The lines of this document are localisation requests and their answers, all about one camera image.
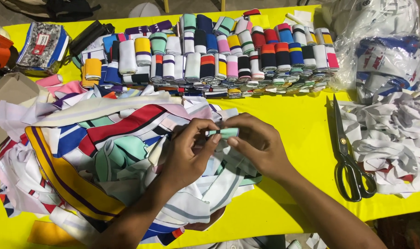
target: human hand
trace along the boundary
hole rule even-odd
[[[214,134],[195,154],[192,151],[194,143],[200,137],[204,138],[205,130],[219,130],[219,127],[210,119],[194,118],[170,143],[160,177],[175,192],[192,184],[204,173],[207,162],[219,143],[221,135]]]
[[[247,157],[261,174],[276,180],[295,170],[279,132],[272,125],[248,113],[231,117],[224,125],[239,128],[239,136],[230,137],[227,143]]]

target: cardboard box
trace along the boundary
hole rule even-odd
[[[0,101],[19,105],[30,100],[40,92],[40,87],[22,73],[6,74],[0,79]],[[7,133],[0,127],[0,145]]]

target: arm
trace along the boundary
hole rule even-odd
[[[161,174],[146,192],[120,216],[90,246],[92,249],[135,249],[162,207],[179,190],[190,185],[205,171],[207,161],[216,149],[220,134],[213,135],[198,154],[191,148],[202,129],[218,130],[211,120],[193,119],[176,136],[169,147]]]
[[[229,118],[225,125],[240,128],[239,137],[230,137],[228,144],[288,191],[329,248],[386,249],[365,223],[297,172],[273,126],[248,113]]]

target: table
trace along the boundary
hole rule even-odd
[[[310,5],[291,8],[263,9],[262,14],[269,16],[270,25],[281,23],[285,14],[294,10],[310,11],[314,15],[315,26],[324,27],[320,5]],[[205,13],[216,21],[219,16],[236,18],[243,11]],[[112,23],[116,32],[123,32],[127,27],[151,25],[165,19],[177,22],[180,15],[103,20],[102,23]],[[91,21],[65,23],[65,29],[71,37],[75,37]],[[20,24],[4,27],[20,50],[25,42],[25,34],[29,25]],[[64,82],[80,80],[80,71],[73,63],[62,67],[59,74]],[[338,100],[354,99],[355,93],[336,93]],[[363,221],[373,220],[402,213],[420,211],[420,193],[415,193],[407,199],[394,195],[376,194],[370,199],[357,203],[347,202],[340,195],[334,179],[334,168],[337,160],[334,158],[328,116],[332,115],[329,100],[333,93],[322,91],[310,94],[253,96],[234,100],[209,100],[222,108],[236,107],[239,112],[249,112],[263,121],[272,124],[279,130],[288,158],[294,167],[310,182],[344,205]],[[0,201],[0,247],[3,248],[34,248],[44,249],[49,246],[27,243],[30,229],[36,216],[32,213],[22,213],[15,218],[7,218]],[[239,238],[271,235],[313,232],[312,226],[305,218],[290,195],[277,183],[268,178],[258,184],[254,190],[235,197],[227,206],[225,214],[208,231],[198,232],[187,230],[185,234],[171,243],[167,248],[194,246]],[[144,249],[161,248],[158,244],[140,246]]]

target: black scissors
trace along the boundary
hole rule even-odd
[[[363,171],[354,161],[353,157],[348,154],[347,137],[345,136],[344,127],[342,126],[342,118],[340,116],[339,104],[336,95],[333,97],[334,116],[336,119],[337,145],[338,155],[340,157],[339,166],[337,167],[337,185],[342,196],[351,202],[358,202],[362,198],[370,198],[376,194],[376,181],[373,176]],[[348,181],[351,189],[351,196],[348,195],[342,173],[346,169]],[[365,188],[362,178],[366,179],[368,189]]]

